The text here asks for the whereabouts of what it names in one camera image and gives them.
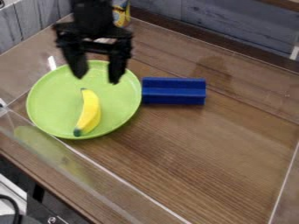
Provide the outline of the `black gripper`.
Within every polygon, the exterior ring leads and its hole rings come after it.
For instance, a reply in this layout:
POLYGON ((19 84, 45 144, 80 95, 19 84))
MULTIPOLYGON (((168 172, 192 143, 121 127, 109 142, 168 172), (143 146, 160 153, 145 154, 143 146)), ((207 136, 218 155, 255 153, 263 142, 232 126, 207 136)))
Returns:
POLYGON ((69 70, 81 79, 89 70, 85 53, 108 55, 108 81, 116 85, 131 59, 133 34, 113 23, 63 22, 53 26, 56 46, 61 49, 69 70))

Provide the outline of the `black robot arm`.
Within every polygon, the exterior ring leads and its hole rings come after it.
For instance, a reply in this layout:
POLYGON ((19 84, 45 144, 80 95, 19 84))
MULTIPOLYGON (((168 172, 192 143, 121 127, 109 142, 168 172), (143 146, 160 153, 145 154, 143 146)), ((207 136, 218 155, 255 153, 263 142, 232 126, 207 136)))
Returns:
POLYGON ((133 34, 115 25, 111 0, 71 0, 72 21, 56 23, 56 46, 77 79, 89 71, 87 53, 108 56, 108 82, 117 84, 132 57, 133 34))

